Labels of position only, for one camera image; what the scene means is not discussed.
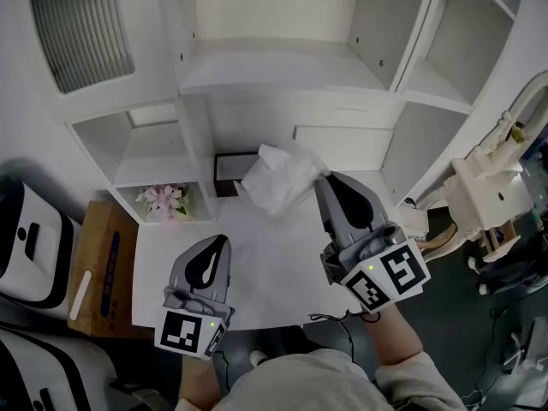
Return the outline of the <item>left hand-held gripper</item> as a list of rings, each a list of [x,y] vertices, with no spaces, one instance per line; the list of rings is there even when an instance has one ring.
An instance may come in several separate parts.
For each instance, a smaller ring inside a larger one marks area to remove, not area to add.
[[[169,280],[173,287],[166,288],[156,317],[157,348],[201,360],[213,356],[235,313],[219,302],[226,300],[230,264],[231,245],[225,235],[205,238],[175,260]]]

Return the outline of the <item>white desk with hutch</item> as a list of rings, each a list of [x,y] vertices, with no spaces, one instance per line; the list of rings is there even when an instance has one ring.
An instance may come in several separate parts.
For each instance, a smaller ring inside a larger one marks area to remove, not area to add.
[[[416,201],[503,59],[521,0],[12,0],[51,118],[139,223],[213,159],[296,138]]]

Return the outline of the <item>patterned cushion wooden stool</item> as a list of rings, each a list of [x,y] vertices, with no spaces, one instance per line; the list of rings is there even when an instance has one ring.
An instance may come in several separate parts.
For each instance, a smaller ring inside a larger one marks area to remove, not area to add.
[[[427,211],[420,210],[411,198],[406,198],[398,211],[402,220],[402,230],[407,238],[413,238],[421,252],[435,250],[446,245],[456,234],[456,225],[451,223],[442,233],[428,241],[430,231]]]

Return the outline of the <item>person's grey shirt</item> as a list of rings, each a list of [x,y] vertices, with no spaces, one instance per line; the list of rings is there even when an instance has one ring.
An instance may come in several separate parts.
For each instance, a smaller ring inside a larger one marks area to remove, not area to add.
[[[268,360],[242,375],[212,411],[467,411],[430,356],[380,366],[374,380],[334,349]]]

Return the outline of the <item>person's right forearm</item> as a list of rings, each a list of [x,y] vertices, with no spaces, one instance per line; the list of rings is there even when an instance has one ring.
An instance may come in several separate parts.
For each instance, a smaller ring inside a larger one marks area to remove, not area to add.
[[[419,336],[402,316],[396,304],[376,314],[362,314],[360,317],[366,324],[381,366],[402,363],[423,351]]]

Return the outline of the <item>white and black robot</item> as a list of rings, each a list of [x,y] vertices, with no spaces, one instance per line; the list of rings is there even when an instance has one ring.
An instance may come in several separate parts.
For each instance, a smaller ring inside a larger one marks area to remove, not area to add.
[[[0,411],[113,411],[116,370],[97,345],[0,327]]]
[[[25,182],[0,176],[0,297],[67,319],[80,230]]]

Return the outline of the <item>white table top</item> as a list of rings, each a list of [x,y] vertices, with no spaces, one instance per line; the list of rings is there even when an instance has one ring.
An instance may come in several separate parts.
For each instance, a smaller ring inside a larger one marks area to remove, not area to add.
[[[314,195],[281,217],[265,215],[242,198],[221,199],[214,221],[146,223],[134,256],[132,322],[152,327],[176,258],[207,237],[224,234],[231,247],[227,303],[233,331],[303,325],[314,313],[358,312],[358,301],[329,284],[320,254],[331,239]]]

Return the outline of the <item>dark brown open box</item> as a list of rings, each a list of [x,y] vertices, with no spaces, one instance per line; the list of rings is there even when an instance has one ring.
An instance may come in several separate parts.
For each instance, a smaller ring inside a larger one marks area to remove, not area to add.
[[[259,159],[257,152],[217,153],[214,159],[213,185],[218,198],[237,196],[236,182],[241,182]]]

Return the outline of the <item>white tissues pack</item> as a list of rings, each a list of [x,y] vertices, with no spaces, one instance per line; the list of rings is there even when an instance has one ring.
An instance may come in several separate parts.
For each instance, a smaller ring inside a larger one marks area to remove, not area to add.
[[[281,217],[313,192],[314,183],[330,174],[311,149],[295,140],[281,146],[262,144],[259,158],[234,185],[238,196],[269,217]]]

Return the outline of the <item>pink flowers in pot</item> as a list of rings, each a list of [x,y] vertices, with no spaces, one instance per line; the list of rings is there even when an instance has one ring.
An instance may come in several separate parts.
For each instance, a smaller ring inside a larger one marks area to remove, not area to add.
[[[164,184],[142,188],[135,202],[145,207],[147,216],[152,215],[157,220],[168,221],[190,216],[191,199],[187,184]]]

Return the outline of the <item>white floor stand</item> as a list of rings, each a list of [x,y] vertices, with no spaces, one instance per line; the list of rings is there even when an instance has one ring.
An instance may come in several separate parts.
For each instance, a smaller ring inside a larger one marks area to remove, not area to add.
[[[507,373],[534,370],[543,372],[548,364],[548,317],[536,317],[525,338],[512,332],[503,352]]]

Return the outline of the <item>white ornate vanity table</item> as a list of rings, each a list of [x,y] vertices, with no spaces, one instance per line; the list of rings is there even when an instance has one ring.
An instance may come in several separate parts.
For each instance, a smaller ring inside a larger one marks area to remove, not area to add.
[[[415,201],[422,212],[445,201],[456,226],[447,242],[425,255],[425,261],[439,259],[476,240],[485,242],[485,262],[502,258],[519,239],[512,221],[533,208],[519,160],[510,158],[502,163],[471,155],[452,160],[451,167],[455,173],[442,186]]]

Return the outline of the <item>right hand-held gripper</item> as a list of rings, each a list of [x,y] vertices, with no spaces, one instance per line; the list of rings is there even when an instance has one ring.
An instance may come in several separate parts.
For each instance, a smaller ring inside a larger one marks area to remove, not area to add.
[[[339,172],[315,182],[325,231],[338,245],[320,255],[331,284],[343,286],[366,313],[378,313],[423,292],[431,275],[416,241],[387,220],[380,198],[365,184]],[[356,229],[373,230],[355,242]]]

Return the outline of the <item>person's left forearm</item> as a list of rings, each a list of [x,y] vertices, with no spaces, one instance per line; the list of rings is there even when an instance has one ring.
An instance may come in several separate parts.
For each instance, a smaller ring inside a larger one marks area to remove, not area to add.
[[[179,403],[185,402],[200,411],[212,411],[221,400],[221,390],[213,360],[184,355]]]

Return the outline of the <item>grey shell chair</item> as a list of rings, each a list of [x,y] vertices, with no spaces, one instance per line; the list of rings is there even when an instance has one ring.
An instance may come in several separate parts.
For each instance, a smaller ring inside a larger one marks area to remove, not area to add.
[[[141,384],[116,379],[110,382],[109,387],[139,402],[129,411],[174,411],[174,408],[158,391]]]

